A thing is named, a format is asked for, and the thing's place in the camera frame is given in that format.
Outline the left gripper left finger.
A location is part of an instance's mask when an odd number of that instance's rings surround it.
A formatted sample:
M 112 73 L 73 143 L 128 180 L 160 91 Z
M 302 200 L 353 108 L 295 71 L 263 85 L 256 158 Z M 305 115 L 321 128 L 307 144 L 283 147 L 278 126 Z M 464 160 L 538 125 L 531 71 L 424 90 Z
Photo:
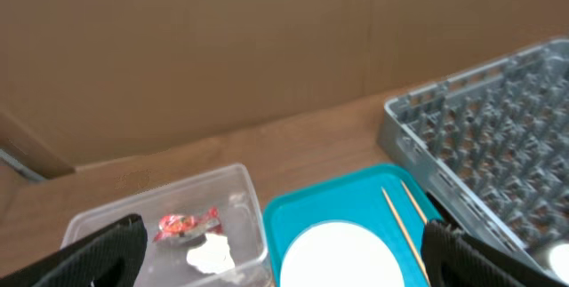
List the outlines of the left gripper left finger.
M 88 236 L 1 278 L 2 287 L 133 287 L 148 232 L 128 214 Z

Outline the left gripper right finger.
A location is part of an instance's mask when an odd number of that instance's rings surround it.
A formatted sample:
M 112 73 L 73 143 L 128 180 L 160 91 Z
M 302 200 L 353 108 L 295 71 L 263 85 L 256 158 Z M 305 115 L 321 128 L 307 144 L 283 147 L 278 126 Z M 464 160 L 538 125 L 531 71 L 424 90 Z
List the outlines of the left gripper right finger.
M 424 227 L 421 259 L 433 287 L 564 286 L 439 219 L 429 221 Z

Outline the red snack wrapper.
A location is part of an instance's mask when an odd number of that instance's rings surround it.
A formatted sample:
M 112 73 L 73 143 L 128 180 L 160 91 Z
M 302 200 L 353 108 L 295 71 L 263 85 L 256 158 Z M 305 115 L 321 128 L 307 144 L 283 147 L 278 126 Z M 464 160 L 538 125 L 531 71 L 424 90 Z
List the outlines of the red snack wrapper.
M 158 222 L 154 243 L 162 241 L 185 243 L 206 233 L 223 232 L 219 211 L 212 207 L 199 215 L 168 214 Z

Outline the white tissue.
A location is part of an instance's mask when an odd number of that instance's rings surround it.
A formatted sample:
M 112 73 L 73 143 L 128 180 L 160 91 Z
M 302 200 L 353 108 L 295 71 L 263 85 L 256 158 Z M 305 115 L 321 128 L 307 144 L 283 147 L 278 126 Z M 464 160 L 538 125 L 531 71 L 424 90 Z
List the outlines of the white tissue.
M 235 267 L 225 235 L 206 233 L 204 242 L 187 252 L 186 261 L 203 274 L 221 274 Z

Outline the beige ceramic cup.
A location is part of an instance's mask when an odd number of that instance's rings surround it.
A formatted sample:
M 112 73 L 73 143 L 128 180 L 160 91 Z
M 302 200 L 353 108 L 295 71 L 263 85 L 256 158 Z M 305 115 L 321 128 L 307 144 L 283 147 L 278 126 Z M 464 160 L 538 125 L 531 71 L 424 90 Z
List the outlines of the beige ceramic cup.
M 568 283 L 568 242 L 559 241 L 543 245 L 534 253 L 534 259 L 548 274 L 560 282 Z

